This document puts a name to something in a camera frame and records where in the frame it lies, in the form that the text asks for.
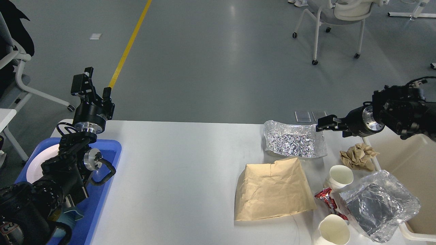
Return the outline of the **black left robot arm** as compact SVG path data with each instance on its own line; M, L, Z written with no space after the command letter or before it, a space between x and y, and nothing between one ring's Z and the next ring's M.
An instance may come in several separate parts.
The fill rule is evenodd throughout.
M110 87L104 88L102 96L97 94L93 71L88 67L73 76L71 94L81 102L71 124L57 124L59 150L42 163L42 177L34 183L22 181L1 189L1 227L12 226L10 235L1 235L2 245L45 245L57 229L65 232L59 244L67 245L72 228L57 221L61 206L82 202L89 196L88 184L103 185L116 174L112 163L90 147L104 132L115 109Z

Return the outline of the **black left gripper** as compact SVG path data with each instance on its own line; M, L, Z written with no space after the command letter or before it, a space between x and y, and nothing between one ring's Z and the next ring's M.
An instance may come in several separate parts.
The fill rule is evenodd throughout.
M85 68L84 72L73 76L71 95L80 98L80 104L75 111L73 127L78 132L104 132L106 121L111 120L115 104L111 100L111 87L103 90L102 98L97 94L92 83L94 68Z

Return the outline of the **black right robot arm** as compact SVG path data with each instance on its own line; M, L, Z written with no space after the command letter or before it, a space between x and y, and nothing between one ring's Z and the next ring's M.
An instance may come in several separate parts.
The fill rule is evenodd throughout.
M434 79L424 76L402 86L385 86L374 91L372 100L350 111L346 117L328 115L318 119L316 131L341 131L343 137L367 137L392 130L406 140L413 135L424 134L436 139L436 109L434 102L427 102L420 85Z

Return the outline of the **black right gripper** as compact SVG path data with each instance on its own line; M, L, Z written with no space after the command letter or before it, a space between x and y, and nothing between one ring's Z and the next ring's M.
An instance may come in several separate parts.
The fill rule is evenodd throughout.
M384 124L375 120L372 105L365 104L350 111L345 118L337 118L337 116L319 118L315 130L316 132L343 131L342 137L367 137L381 132L384 128Z

